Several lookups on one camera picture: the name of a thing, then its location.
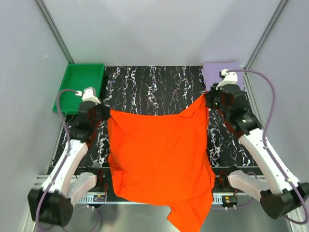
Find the orange t shirt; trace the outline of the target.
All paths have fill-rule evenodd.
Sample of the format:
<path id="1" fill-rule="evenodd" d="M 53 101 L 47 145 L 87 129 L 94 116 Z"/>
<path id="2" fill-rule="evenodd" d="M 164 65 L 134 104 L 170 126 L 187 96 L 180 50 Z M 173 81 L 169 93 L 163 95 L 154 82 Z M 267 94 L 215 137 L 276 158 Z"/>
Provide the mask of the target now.
<path id="1" fill-rule="evenodd" d="M 205 97 L 175 115 L 110 113 L 108 163 L 115 195 L 166 205 L 168 220 L 178 230 L 199 231 L 213 202 L 215 182 L 207 155 Z"/>

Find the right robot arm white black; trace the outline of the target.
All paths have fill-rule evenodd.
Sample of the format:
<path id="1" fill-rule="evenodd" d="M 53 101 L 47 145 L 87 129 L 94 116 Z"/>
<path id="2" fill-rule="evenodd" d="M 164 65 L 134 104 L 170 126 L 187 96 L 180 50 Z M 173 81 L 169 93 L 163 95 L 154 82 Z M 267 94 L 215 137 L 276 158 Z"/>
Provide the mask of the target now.
<path id="1" fill-rule="evenodd" d="M 266 181 L 247 176 L 237 168 L 219 179 L 223 191 L 239 189 L 260 202 L 264 212 L 278 219 L 299 208 L 309 197 L 309 184 L 301 183 L 282 162 L 253 112 L 246 108 L 246 97 L 236 84 L 214 83 L 206 93 L 206 106 L 223 117 L 228 130 L 254 158 Z"/>

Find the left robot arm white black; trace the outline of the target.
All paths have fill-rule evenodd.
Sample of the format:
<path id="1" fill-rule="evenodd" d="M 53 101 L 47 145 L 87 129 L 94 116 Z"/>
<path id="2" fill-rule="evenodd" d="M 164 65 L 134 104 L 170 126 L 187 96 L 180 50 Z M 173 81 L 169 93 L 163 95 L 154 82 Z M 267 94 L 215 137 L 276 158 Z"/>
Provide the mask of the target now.
<path id="1" fill-rule="evenodd" d="M 111 117 L 110 111 L 110 107 L 102 103 L 80 104 L 61 157 L 45 181 L 28 193 L 33 221 L 65 227 L 80 199 L 90 190 L 100 191 L 104 187 L 99 168 L 87 168 L 75 181 L 72 178 L 96 140 L 99 125 Z"/>

